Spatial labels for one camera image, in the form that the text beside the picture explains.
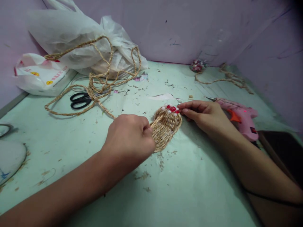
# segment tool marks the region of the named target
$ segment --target twisted jute rope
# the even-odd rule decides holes
[[[198,81],[198,82],[201,83],[201,84],[212,84],[212,83],[218,82],[218,81],[228,81],[228,82],[232,82],[232,83],[233,83],[234,85],[236,85],[238,88],[244,88],[249,94],[252,94],[252,95],[253,95],[253,93],[252,93],[252,92],[250,91],[250,89],[247,87],[245,81],[244,81],[241,77],[237,76],[236,74],[233,74],[233,73],[231,73],[231,72],[228,72],[228,71],[225,69],[225,67],[226,67],[226,63],[223,63],[223,64],[220,66],[220,69],[219,69],[219,72],[225,74],[226,78],[224,78],[224,79],[217,79],[217,80],[214,80],[213,82],[210,82],[210,83],[208,83],[208,82],[202,82],[202,81],[200,81],[200,80],[198,79],[198,75],[199,75],[199,74],[202,74],[202,73],[204,72],[204,70],[202,70],[201,72],[196,73],[196,75],[195,75],[195,80]]]
[[[101,40],[101,39],[107,39],[107,41],[109,42],[110,44],[110,49],[111,49],[111,52],[110,52],[110,59],[109,61],[107,61],[103,55],[101,54],[101,52],[98,50],[98,48],[96,47],[96,45],[94,44],[95,42]],[[95,75],[93,73],[90,73],[89,74],[89,84],[88,86],[83,86],[83,85],[80,85],[80,84],[74,84],[74,85],[70,85],[67,89],[65,89],[60,95],[58,95],[54,100],[52,100],[51,102],[49,102],[48,104],[46,104],[44,106],[44,108],[52,113],[52,114],[55,114],[55,115],[61,115],[61,116],[73,116],[73,115],[80,115],[80,114],[83,114],[85,112],[87,112],[88,110],[90,110],[91,108],[93,108],[95,106],[96,103],[98,103],[100,105],[100,107],[109,115],[111,116],[113,119],[115,119],[115,116],[112,115],[109,110],[104,106],[102,105],[102,103],[99,101],[99,99],[101,98],[104,98],[106,97],[107,95],[109,95],[112,91],[112,87],[114,86],[119,86],[121,84],[124,84],[124,83],[127,83],[128,81],[132,80],[134,77],[136,77],[140,71],[140,68],[141,68],[141,59],[140,59],[140,53],[139,53],[139,49],[138,47],[134,47],[132,48],[132,51],[131,51],[131,56],[132,56],[132,60],[133,60],[133,63],[134,63],[134,73],[131,73],[131,72],[127,72],[127,71],[124,71],[124,70],[120,70],[118,71],[117,73],[117,77],[116,79],[112,82],[112,83],[109,83],[108,82],[108,77],[109,77],[109,72],[110,72],[110,64],[111,64],[111,61],[112,61],[112,58],[113,58],[113,46],[110,42],[110,40],[106,37],[106,36],[100,36],[98,37],[97,39],[93,39],[91,41],[88,41],[88,42],[85,42],[85,43],[81,43],[79,44],[78,46],[75,46],[71,49],[68,49],[62,53],[56,53],[56,54],[50,54],[50,55],[46,55],[45,58],[47,60],[51,60],[51,61],[56,61],[58,60],[59,58],[61,58],[62,56],[64,56],[65,54],[73,51],[74,49],[78,49],[78,48],[82,48],[84,46],[87,46],[87,45],[91,45],[93,46],[96,51],[100,54],[101,58],[107,63],[108,65],[108,68],[107,68],[107,72],[106,73],[100,73],[98,75]],[[137,54],[138,54],[138,59],[139,59],[139,68],[137,69],[137,66],[136,66],[136,62],[134,60],[134,57],[133,57],[133,51],[136,50]],[[127,74],[129,74],[131,77],[128,78],[128,79],[125,79],[121,82],[118,82],[116,83],[116,81],[118,80],[118,77],[119,77],[119,74],[121,72],[125,72]],[[103,84],[103,86],[101,87],[101,89],[98,89],[95,87],[94,84]],[[80,111],[80,112],[77,112],[77,113],[57,113],[53,110],[50,110],[49,109],[49,106],[51,104],[53,104],[54,102],[58,101],[59,99],[61,99],[66,93],[68,93],[73,87],[83,87],[85,88],[85,90],[87,91],[89,97],[91,98],[91,100],[93,101],[93,103],[88,106],[87,108],[85,108],[84,110]]]
[[[162,151],[167,146],[181,124],[182,117],[180,114],[174,116],[172,113],[168,113],[167,110],[162,110],[162,107],[156,111],[155,120],[151,123],[153,128],[152,136],[156,142],[155,153]]]

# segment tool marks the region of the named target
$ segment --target pink hot glue gun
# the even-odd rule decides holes
[[[220,104],[222,109],[227,110],[231,114],[231,121],[238,122],[239,132],[249,141],[253,142],[258,139],[258,133],[255,130],[252,118],[258,116],[258,112],[251,108],[246,107],[240,103],[233,102],[222,98],[206,97],[213,102]]]

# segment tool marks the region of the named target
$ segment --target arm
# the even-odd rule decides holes
[[[303,204],[303,191],[237,131],[219,104],[191,101],[178,105],[178,108],[221,147],[222,155],[246,190],[280,201]],[[294,226],[302,215],[302,209],[250,193],[248,197],[265,226]]]
[[[104,195],[155,150],[147,118],[120,115],[103,148],[58,181],[0,216],[0,226],[53,226]]]

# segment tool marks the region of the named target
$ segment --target orange trigger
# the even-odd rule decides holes
[[[236,122],[239,122],[241,123],[241,118],[239,118],[234,111],[232,110],[227,110],[230,114],[231,114],[231,119],[230,121],[236,121]]]

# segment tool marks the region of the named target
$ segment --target purple wall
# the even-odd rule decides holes
[[[14,83],[14,65],[23,53],[42,53],[29,35],[25,14],[29,9],[45,9],[41,0],[0,1],[0,109],[21,94]]]
[[[303,132],[303,29],[290,7],[233,62],[294,128]]]
[[[98,23],[111,15],[148,60],[189,64],[202,51],[214,66],[235,59],[286,8],[284,0],[74,2]]]

